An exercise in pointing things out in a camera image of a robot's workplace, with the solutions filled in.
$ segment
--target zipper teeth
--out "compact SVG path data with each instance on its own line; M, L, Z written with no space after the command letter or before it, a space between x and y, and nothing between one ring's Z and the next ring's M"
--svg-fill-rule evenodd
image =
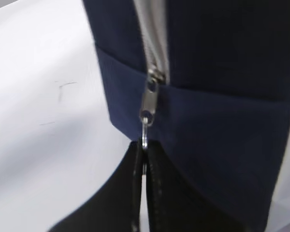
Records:
M156 66L169 84L166 52L165 0L134 0L141 29L147 68Z

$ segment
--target zipper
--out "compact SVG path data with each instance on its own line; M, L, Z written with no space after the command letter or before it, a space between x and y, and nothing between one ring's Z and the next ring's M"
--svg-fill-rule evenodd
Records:
M133 0L139 20L147 70L163 73L160 84L169 84L165 0Z
M133 1L143 40L147 63L147 80L145 82L145 90L143 92L140 109L140 120L143 125L143 173L140 179L137 178L138 182L134 182L136 186L141 187L141 192L138 191L141 196L134 198L140 202L137 203L134 201L134 205L137 207L133 210L135 217L132 221L132 231L139 232L142 229L141 232L145 232L148 231L148 226L151 230L160 231L160 216L158 210L159 197L154 193L154 189L159 188L157 185L157 181L159 180L156 179L153 163L149 160L147 153L147 130L148 127L153 125L155 119L159 85L168 85L170 83L166 39L166 14L164 6L165 0ZM147 210L144 210L144 202L146 201ZM140 208L142 209L141 211L146 211L145 221L149 222L147 225L140 225Z

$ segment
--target boot zipper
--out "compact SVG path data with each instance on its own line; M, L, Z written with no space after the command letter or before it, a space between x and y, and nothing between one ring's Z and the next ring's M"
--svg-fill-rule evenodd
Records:
M133 0L147 61L148 73L157 70L163 73L159 82L169 84L169 61L167 54L167 35L165 0Z
M168 85L170 83L169 63L166 46L166 19L164 7L165 0L133 1L140 24L144 52L147 62L147 80L145 83L145 90L143 92L142 105L140 109L140 120L143 124L142 149L144 156L147 157L146 159L142 159L143 174L142 179L139 180L142 182L140 207L142 208L144 201L147 201L147 206L150 206L150 212L147 212L145 220L149 221L151 224L150 228L152 230L160 231L160 229L158 229L160 228L157 199L158 196L153 191L153 185L157 186L156 182L158 180L155 179L156 175L153 170L153 165L147 155L147 129L148 127L152 126L154 122L158 102L159 85ZM140 224L134 223L134 225L137 226L132 227L132 231L139 231Z

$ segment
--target metal zipper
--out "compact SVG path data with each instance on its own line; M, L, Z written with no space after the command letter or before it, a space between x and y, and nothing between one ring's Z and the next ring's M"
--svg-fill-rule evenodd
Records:
M169 61L165 0L133 0L142 34L148 72L163 73L164 84L169 84Z
M146 153L148 146L147 129L153 125L158 102L159 85L169 84L169 62L167 56L167 39L166 39L166 19L165 19L165 0L133 0L136 13L138 16L145 57L147 61L147 80L143 92L142 105L140 109L140 120L143 125L142 132L142 149ZM147 200L144 189L146 181L147 165L143 163L143 181L141 202ZM156 197L151 197L153 207L157 207ZM140 227L132 227L132 231L139 231Z

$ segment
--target zipper ring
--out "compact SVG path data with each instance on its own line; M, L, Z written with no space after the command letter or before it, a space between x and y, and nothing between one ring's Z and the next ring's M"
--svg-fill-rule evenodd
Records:
M143 117L142 119L142 124L143 124L143 128L142 128L142 148L144 151L147 151L148 148L148 117Z

